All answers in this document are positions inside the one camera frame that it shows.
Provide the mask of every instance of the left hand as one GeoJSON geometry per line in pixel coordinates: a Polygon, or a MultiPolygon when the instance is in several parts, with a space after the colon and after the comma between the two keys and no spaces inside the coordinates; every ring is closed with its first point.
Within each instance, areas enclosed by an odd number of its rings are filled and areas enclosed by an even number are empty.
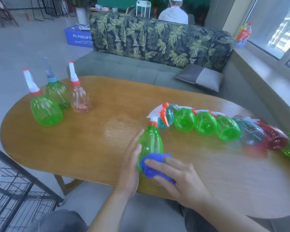
{"type": "Polygon", "coordinates": [[[124,194],[131,199],[139,185],[139,168],[138,156],[141,152],[141,144],[136,143],[144,130],[140,130],[129,143],[122,163],[119,179],[114,187],[114,191],[119,194],[124,194]]]}

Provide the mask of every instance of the table leg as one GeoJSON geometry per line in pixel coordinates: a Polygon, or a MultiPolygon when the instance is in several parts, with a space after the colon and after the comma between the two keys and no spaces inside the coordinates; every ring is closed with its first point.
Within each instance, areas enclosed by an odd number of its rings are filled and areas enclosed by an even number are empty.
{"type": "Polygon", "coordinates": [[[56,178],[58,185],[60,186],[64,195],[69,194],[72,190],[74,190],[78,185],[80,185],[83,182],[82,180],[74,179],[70,183],[65,184],[62,176],[54,174],[54,177],[56,178]]]}

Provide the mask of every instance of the tropical leaf pattern upholstery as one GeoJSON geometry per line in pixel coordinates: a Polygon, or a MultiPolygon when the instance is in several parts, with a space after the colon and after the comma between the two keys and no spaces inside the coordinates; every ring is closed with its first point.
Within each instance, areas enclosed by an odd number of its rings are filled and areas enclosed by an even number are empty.
{"type": "Polygon", "coordinates": [[[234,44],[226,31],[108,12],[92,13],[90,31],[95,51],[179,68],[221,71],[234,44]]]}

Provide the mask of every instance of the white chair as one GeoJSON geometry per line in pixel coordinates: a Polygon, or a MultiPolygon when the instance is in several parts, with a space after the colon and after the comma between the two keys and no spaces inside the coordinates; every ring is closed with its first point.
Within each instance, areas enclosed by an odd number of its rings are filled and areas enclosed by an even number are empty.
{"type": "Polygon", "coordinates": [[[150,16],[150,8],[151,8],[151,3],[150,1],[137,1],[136,2],[136,14],[138,15],[138,6],[141,7],[141,17],[146,17],[146,8],[149,8],[149,12],[148,12],[148,18],[150,16]]]}

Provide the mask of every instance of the blue box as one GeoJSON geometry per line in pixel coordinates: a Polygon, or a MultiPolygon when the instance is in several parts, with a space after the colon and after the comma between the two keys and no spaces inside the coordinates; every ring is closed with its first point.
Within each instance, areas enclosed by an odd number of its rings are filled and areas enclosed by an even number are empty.
{"type": "Polygon", "coordinates": [[[80,30],[80,25],[86,27],[86,25],[84,24],[79,24],[65,29],[68,45],[77,45],[92,48],[90,31],[80,30]]]}

